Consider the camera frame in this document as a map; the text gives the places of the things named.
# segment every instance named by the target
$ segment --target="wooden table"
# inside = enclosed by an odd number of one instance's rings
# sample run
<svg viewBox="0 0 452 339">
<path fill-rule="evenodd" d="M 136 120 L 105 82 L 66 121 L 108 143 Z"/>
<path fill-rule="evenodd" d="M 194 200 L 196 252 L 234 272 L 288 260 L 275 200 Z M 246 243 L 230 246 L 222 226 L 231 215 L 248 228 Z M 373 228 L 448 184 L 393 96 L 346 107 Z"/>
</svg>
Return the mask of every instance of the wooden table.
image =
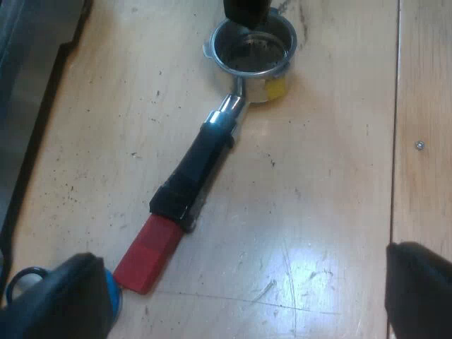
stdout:
<svg viewBox="0 0 452 339">
<path fill-rule="evenodd" d="M 452 259 L 452 4 L 273 5 L 301 42 L 293 86 L 250 109 L 196 231 L 152 294 L 124 293 L 111 338 L 383 339 L 391 239 Z M 201 49 L 223 16 L 219 0 L 95 0 L 13 271 L 84 251 L 115 268 L 224 95 Z"/>
</svg>

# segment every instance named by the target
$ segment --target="blue object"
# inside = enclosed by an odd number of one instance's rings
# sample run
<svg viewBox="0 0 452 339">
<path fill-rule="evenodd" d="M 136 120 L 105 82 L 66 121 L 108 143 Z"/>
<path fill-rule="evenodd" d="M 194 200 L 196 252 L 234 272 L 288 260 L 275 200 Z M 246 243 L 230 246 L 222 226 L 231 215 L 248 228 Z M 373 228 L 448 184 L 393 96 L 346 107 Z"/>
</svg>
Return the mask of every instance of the blue object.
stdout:
<svg viewBox="0 0 452 339">
<path fill-rule="evenodd" d="M 122 291 L 113 278 L 112 273 L 109 270 L 105 270 L 105 278 L 107 281 L 108 295 L 110 303 L 112 304 L 113 322 L 118 319 L 119 312 L 121 311 Z"/>
</svg>

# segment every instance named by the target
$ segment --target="red handle end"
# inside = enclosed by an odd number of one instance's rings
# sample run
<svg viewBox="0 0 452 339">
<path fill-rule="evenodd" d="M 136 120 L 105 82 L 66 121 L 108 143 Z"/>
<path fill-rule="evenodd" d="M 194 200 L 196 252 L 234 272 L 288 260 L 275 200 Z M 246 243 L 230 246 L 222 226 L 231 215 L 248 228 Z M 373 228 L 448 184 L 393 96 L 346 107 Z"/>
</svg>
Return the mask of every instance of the red handle end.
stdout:
<svg viewBox="0 0 452 339">
<path fill-rule="evenodd" d="M 116 281 L 141 295 L 148 293 L 183 234 L 177 223 L 151 215 L 116 267 Z"/>
</svg>

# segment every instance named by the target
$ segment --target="black object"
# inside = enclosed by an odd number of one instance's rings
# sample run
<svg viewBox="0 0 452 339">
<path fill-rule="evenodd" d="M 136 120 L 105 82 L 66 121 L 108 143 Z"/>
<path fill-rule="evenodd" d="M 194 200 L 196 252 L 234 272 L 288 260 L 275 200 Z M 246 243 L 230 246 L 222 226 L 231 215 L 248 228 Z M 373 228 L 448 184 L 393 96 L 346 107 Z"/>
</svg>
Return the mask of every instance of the black object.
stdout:
<svg viewBox="0 0 452 339">
<path fill-rule="evenodd" d="M 176 170 L 157 190 L 149 203 L 150 212 L 177 222 L 185 231 L 192 231 L 205 198 L 210 178 L 232 147 L 231 126 L 219 128 L 204 123 L 195 141 Z"/>
<path fill-rule="evenodd" d="M 28 267 L 28 268 L 23 269 L 21 272 L 17 273 L 14 276 L 14 278 L 11 279 L 11 282 L 6 287 L 6 302 L 8 303 L 8 305 L 12 304 L 12 302 L 13 302 L 13 291 L 14 291 L 14 287 L 16 286 L 17 282 L 21 278 L 23 278 L 29 274 L 36 274 L 36 275 L 40 276 L 42 279 L 44 279 L 45 277 L 47 277 L 49 272 L 47 272 L 45 269 L 43 269 L 41 267 Z"/>
<path fill-rule="evenodd" d="M 397 339 L 452 338 L 452 263 L 406 242 L 386 250 L 385 306 Z"/>
<path fill-rule="evenodd" d="M 271 0 L 223 0 L 228 19 L 254 29 L 265 21 Z"/>
<path fill-rule="evenodd" d="M 77 254 L 0 310 L 5 339 L 101 339 L 114 322 L 104 263 Z"/>
</svg>

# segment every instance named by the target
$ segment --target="black cable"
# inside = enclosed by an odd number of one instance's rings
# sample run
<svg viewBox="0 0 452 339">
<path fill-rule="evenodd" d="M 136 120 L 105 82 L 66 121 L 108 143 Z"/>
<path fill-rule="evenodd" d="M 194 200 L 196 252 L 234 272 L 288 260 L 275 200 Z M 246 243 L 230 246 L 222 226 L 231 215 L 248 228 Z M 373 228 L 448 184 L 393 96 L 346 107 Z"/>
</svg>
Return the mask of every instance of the black cable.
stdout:
<svg viewBox="0 0 452 339">
<path fill-rule="evenodd" d="M 41 268 L 41 267 L 29 267 L 23 269 L 21 272 L 17 273 L 14 278 L 11 280 L 11 282 L 6 286 L 6 302 L 8 305 L 10 305 L 13 302 L 13 291 L 14 287 L 16 286 L 17 282 L 29 274 L 36 274 L 40 276 L 42 279 L 44 279 L 49 273 Z"/>
</svg>

